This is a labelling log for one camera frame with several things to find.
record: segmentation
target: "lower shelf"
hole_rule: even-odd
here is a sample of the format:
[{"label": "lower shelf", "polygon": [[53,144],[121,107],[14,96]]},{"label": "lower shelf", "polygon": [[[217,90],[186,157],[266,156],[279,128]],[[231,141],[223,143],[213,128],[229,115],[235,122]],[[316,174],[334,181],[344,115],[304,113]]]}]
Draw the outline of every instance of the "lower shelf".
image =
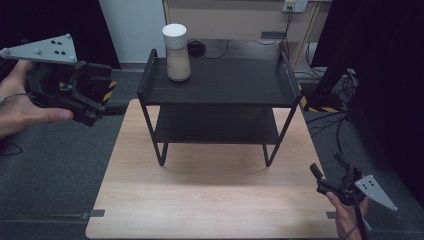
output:
[{"label": "lower shelf", "polygon": [[272,108],[162,106],[155,137],[161,143],[276,144]]}]

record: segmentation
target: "white lid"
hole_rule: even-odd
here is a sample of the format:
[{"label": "white lid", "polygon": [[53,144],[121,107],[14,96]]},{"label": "white lid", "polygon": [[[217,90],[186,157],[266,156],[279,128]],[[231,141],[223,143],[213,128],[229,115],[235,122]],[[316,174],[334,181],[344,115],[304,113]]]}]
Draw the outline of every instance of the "white lid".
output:
[{"label": "white lid", "polygon": [[170,49],[180,49],[187,44],[187,28],[178,23],[166,25],[162,29],[165,46]]}]

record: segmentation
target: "human hand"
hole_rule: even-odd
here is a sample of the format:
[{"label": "human hand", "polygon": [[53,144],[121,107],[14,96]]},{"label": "human hand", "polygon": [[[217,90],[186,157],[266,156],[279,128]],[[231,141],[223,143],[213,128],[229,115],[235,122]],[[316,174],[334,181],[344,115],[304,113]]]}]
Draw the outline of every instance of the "human hand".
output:
[{"label": "human hand", "polygon": [[[0,98],[26,93],[27,71],[31,67],[32,63],[29,61],[18,61],[9,75],[0,82]],[[63,122],[73,117],[73,113],[67,109],[39,108],[28,96],[7,98],[0,104],[0,139],[37,123]]]},{"label": "human hand", "polygon": [[[357,219],[353,206],[346,206],[332,192],[326,194],[328,200],[336,208],[336,228],[339,239],[360,240],[361,233],[357,227]],[[365,217],[369,199],[366,197],[360,204],[362,217]]]}]

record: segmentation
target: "bottle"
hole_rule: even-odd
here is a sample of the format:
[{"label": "bottle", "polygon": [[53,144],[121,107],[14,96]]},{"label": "bottle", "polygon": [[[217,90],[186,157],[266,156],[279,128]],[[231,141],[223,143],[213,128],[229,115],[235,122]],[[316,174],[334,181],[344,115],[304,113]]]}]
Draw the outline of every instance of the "bottle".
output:
[{"label": "bottle", "polygon": [[177,82],[187,80],[191,74],[190,60],[187,50],[187,28],[173,23],[162,29],[166,47],[168,77]]}]

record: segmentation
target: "light wood tabletop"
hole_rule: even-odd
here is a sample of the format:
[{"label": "light wood tabletop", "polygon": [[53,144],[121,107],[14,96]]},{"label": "light wood tabletop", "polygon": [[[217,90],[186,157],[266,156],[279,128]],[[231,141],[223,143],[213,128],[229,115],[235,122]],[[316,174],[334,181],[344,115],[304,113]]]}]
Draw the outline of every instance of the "light wood tabletop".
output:
[{"label": "light wood tabletop", "polygon": [[[159,107],[148,107],[155,122]],[[285,119],[290,109],[274,109]],[[271,167],[261,145],[170,144],[159,166],[139,101],[129,104],[88,238],[336,238],[300,109]]]}]

